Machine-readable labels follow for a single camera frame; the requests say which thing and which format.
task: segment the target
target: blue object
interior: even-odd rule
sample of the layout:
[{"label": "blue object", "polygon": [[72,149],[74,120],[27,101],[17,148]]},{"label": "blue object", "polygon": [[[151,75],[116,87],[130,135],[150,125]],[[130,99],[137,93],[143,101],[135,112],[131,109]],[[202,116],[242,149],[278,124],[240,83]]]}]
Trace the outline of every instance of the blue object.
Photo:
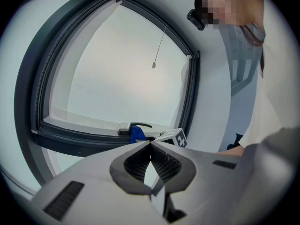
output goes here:
[{"label": "blue object", "polygon": [[135,141],[136,139],[141,139],[146,141],[146,136],[140,127],[132,126],[130,144],[136,143]]}]

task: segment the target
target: white shirt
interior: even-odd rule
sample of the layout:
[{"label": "white shirt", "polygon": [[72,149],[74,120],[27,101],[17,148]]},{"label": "white shirt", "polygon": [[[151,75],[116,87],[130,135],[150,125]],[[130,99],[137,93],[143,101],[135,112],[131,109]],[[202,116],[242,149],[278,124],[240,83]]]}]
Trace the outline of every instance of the white shirt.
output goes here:
[{"label": "white shirt", "polygon": [[281,128],[300,126],[300,49],[281,12],[264,0],[264,70],[258,73],[250,125],[239,144],[260,143]]}]

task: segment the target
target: hanging string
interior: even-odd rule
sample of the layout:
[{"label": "hanging string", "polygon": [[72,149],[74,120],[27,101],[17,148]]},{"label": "hanging string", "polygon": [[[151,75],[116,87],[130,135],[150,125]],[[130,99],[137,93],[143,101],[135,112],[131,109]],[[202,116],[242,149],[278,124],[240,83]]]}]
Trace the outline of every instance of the hanging string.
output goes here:
[{"label": "hanging string", "polygon": [[156,58],[155,58],[155,61],[152,65],[152,68],[155,68],[156,67],[156,59],[158,58],[158,52],[159,52],[159,49],[160,49],[160,45],[161,45],[161,42],[163,41],[163,38],[164,38],[164,35],[165,35],[165,30],[164,30],[164,33],[163,33],[163,37],[161,38],[161,41],[160,41],[160,44],[159,44],[159,47],[158,47],[158,51],[157,51],[157,54],[156,54]]}]

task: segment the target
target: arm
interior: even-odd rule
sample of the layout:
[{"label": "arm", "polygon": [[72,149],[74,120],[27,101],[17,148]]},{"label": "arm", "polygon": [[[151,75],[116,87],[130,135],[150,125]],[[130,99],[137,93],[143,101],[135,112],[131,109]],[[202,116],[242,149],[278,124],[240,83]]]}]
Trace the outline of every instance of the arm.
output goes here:
[{"label": "arm", "polygon": [[223,151],[223,152],[218,152],[218,154],[223,154],[223,155],[232,155],[232,156],[242,156],[244,152],[244,148],[242,146],[238,146],[236,148]]}]

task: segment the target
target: box with cross symbol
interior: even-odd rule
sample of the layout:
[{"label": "box with cross symbol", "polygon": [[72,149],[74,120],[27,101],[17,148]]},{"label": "box with cross symbol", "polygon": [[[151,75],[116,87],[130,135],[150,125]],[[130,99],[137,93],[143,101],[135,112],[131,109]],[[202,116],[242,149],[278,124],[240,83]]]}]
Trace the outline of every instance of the box with cross symbol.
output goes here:
[{"label": "box with cross symbol", "polygon": [[168,132],[165,132],[160,137],[155,139],[156,142],[165,142],[169,143],[175,146],[183,147],[185,148],[187,143],[187,138],[182,130],[182,128],[170,130]]}]

